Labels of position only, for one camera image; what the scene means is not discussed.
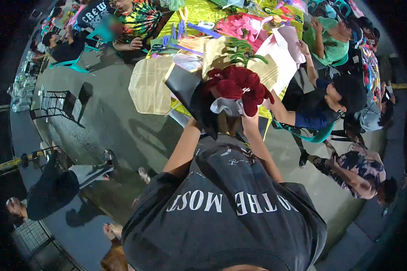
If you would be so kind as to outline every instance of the plastic chair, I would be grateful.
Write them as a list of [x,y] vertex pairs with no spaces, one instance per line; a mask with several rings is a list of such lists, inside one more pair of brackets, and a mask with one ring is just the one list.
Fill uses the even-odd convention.
[[313,7],[311,14],[315,12],[316,8],[318,8],[318,5],[322,2],[324,2],[325,0],[309,0],[308,2],[308,9],[312,6],[312,3],[315,4],[315,6]]
[[336,66],[341,66],[347,63],[348,61],[348,53],[344,57],[342,57],[338,62],[331,64],[331,66],[336,67]]
[[298,134],[298,133],[294,132],[293,131],[293,126],[286,125],[286,124],[281,124],[276,119],[273,119],[273,121],[276,123],[276,129],[277,130],[278,129],[287,130],[288,132],[292,133],[296,137],[301,138],[304,141],[307,141],[307,142],[310,142],[310,143],[322,143],[324,140],[326,140],[326,138],[328,138],[330,136],[330,133],[333,130],[333,126],[335,125],[335,123],[333,122],[332,124],[327,125],[326,128],[322,128],[322,129],[318,130],[318,133],[315,136],[307,137],[307,136],[303,136],[301,134]]
[[[85,50],[84,51],[99,51],[98,48],[94,48],[88,45],[85,45]],[[82,73],[89,73],[89,71],[85,68],[81,68],[80,66],[77,65],[77,62],[79,61],[81,55],[83,54],[83,52],[81,52],[80,56],[78,56],[77,59],[74,60],[69,60],[69,61],[65,61],[65,62],[53,62],[50,64],[49,68],[55,68],[55,67],[66,67],[66,68],[71,68],[76,72],[82,72]]]
[[101,21],[96,26],[95,30],[92,31],[86,38],[89,40],[94,40],[102,43],[113,42],[119,37],[113,31],[110,30],[110,25],[114,22],[121,23],[121,20],[114,15],[109,15],[101,19]]
[[342,12],[342,8],[347,8],[347,12],[345,13],[345,18],[348,17],[351,13],[351,7],[348,5],[344,0],[336,0],[335,3],[333,3],[335,6],[338,6],[339,11]]
[[41,37],[43,37],[44,34],[47,33],[49,29],[50,29],[49,26],[44,26],[44,28],[42,29],[42,32],[41,32]]

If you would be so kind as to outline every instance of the black t-shirt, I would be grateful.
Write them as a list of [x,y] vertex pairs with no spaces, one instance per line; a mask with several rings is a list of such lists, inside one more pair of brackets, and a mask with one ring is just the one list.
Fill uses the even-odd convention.
[[51,56],[58,63],[75,60],[85,49],[85,39],[83,36],[74,35],[74,42],[57,42],[57,45],[50,49]]
[[109,14],[114,14],[114,8],[110,7],[109,0],[93,0],[78,14],[77,25],[94,30],[101,19]]
[[317,260],[327,227],[302,184],[277,184],[225,135],[196,149],[185,180],[152,178],[125,225],[123,249],[135,270],[306,270]]

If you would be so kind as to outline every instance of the dark red crepe paper flower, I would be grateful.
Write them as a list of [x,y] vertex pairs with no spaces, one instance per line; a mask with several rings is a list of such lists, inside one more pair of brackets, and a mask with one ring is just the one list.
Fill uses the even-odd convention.
[[219,68],[211,70],[208,76],[210,79],[206,82],[205,91],[209,92],[215,87],[222,98],[242,99],[244,113],[247,116],[255,116],[258,105],[267,98],[274,104],[271,92],[261,84],[258,74],[247,68],[230,65],[223,70]]

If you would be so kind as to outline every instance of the tie-dye shirt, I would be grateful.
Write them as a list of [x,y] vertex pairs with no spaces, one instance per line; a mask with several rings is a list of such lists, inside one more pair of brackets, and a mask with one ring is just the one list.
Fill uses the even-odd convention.
[[135,0],[133,11],[119,16],[124,24],[121,42],[130,42],[136,37],[145,40],[153,34],[161,17],[161,12],[152,4],[152,0]]
[[[355,147],[354,150],[339,156],[337,162],[341,168],[353,171],[367,180],[375,190],[386,179],[385,167],[376,152]],[[360,198],[358,192],[347,183],[344,182],[341,187],[351,192],[354,198]]]

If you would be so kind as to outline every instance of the green shirt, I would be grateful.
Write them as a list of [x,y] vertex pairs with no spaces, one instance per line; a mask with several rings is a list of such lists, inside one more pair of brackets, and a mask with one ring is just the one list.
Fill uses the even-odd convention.
[[330,65],[334,61],[342,59],[348,53],[348,42],[342,42],[332,38],[328,30],[335,27],[338,22],[335,19],[317,17],[318,21],[322,24],[325,30],[322,32],[322,42],[324,43],[324,57],[319,58],[315,53],[315,29],[309,27],[303,33],[303,41],[309,46],[310,52],[320,61],[323,65]]

